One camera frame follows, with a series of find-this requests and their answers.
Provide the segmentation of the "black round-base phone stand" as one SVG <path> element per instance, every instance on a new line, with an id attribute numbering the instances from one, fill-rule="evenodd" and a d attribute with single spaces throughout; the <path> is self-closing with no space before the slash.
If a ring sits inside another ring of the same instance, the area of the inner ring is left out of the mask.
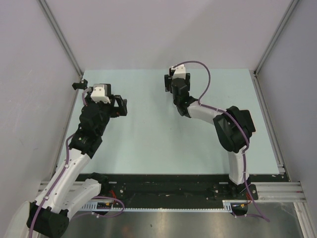
<path id="1" fill-rule="evenodd" d="M 72 88 L 74 90 L 83 90 L 83 91 L 91 91 L 90 87 L 88 86 L 88 81 L 86 79 L 82 79 L 79 82 L 75 82 L 72 84 Z"/>

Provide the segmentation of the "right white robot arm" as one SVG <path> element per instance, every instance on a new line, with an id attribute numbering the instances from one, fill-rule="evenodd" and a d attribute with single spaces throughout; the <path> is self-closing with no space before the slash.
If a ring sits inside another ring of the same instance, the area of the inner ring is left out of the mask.
<path id="1" fill-rule="evenodd" d="M 247 172 L 246 151 L 250 138 L 256 132 L 249 110 L 240 110 L 236 106 L 221 110 L 198 102 L 190 96 L 190 74 L 174 77 L 164 76 L 166 92 L 173 95 L 173 103 L 179 114 L 191 119 L 200 119 L 215 127 L 221 146 L 228 152 L 229 160 L 229 195 L 240 199 L 246 194 L 245 184 L 250 184 Z"/>

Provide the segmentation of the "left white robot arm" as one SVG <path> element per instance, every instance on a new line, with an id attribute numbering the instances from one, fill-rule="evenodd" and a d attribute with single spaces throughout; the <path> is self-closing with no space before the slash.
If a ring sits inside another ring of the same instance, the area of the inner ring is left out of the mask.
<path id="1" fill-rule="evenodd" d="M 79 125 L 65 142 L 66 158 L 45 189 L 30 203 L 28 236 L 38 232 L 49 238 L 59 238 L 67 230 L 74 215 L 91 199 L 104 198 L 109 185 L 88 178 L 74 192 L 70 189 L 84 167 L 91 161 L 102 143 L 102 136 L 111 118 L 127 115 L 127 100 L 110 95 L 103 101 L 94 101 L 91 95 L 84 99 Z"/>

